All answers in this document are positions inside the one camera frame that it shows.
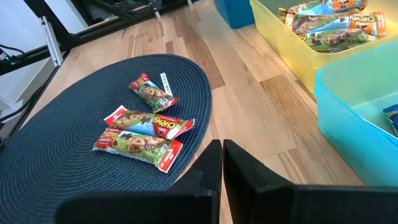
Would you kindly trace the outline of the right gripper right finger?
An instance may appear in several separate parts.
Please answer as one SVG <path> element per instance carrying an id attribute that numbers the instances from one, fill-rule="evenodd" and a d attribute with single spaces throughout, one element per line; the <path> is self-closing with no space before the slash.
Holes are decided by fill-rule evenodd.
<path id="1" fill-rule="evenodd" d="M 224 140 L 224 182 L 234 223 L 397 224 L 397 189 L 294 184 Z"/>

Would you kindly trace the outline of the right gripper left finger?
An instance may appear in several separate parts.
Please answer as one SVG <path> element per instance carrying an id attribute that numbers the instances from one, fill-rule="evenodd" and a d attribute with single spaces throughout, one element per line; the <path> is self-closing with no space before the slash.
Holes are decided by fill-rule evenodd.
<path id="1" fill-rule="evenodd" d="M 56 223 L 218 223 L 223 148 L 212 140 L 168 190 L 97 192 L 63 202 Z"/>

